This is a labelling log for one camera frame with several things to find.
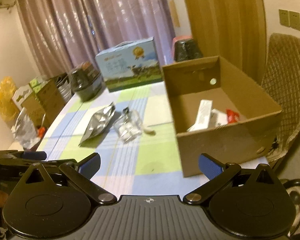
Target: wall socket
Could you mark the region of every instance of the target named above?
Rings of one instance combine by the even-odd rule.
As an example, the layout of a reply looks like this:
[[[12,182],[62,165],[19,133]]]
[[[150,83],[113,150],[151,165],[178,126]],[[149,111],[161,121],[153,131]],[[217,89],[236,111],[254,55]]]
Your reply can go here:
[[[289,11],[279,9],[280,24],[290,27]]]
[[[289,11],[290,27],[300,31],[300,13]]]

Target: triangular cutout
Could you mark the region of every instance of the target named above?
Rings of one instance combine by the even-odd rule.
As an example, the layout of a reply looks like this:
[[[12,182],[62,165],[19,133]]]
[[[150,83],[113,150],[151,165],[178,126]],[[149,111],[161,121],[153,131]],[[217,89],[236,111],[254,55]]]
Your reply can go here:
[[[257,178],[257,182],[266,183],[266,184],[274,184],[271,179],[269,173],[266,170],[262,170]]]
[[[44,181],[44,179],[43,179],[40,171],[38,169],[35,169],[32,171],[31,175],[27,179],[26,184],[43,182],[43,181]]]

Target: red wrapper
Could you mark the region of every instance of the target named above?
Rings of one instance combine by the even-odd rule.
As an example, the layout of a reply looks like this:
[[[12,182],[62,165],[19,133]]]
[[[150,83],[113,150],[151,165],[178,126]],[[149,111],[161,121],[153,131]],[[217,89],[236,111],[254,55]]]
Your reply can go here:
[[[227,111],[227,117],[228,117],[228,123],[236,123],[239,122],[239,114],[235,111],[232,111],[231,109],[226,109]]]

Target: plaid tablecloth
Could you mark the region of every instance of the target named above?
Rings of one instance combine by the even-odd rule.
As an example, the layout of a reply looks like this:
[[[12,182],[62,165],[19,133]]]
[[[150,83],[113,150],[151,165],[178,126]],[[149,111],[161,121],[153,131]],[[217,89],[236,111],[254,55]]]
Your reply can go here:
[[[91,116],[111,102],[117,111],[129,106],[139,112],[144,124],[156,131],[143,134],[123,144],[113,128],[102,138],[78,144]],[[101,168],[91,179],[109,192],[120,195],[180,195],[208,181],[204,175],[183,178],[178,146],[164,83],[156,83],[109,93],[105,89],[90,102],[82,103],[77,95],[58,115],[38,151],[45,151],[48,160],[74,158],[80,161],[93,152],[101,156]],[[242,165],[255,168],[267,163],[259,158]]]

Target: purple curtain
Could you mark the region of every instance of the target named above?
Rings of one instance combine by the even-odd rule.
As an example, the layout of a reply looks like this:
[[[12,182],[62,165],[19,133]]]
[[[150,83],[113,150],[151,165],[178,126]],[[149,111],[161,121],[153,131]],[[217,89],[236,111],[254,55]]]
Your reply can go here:
[[[42,74],[69,72],[123,41],[154,36],[161,65],[174,38],[166,0],[17,0],[28,43]]]

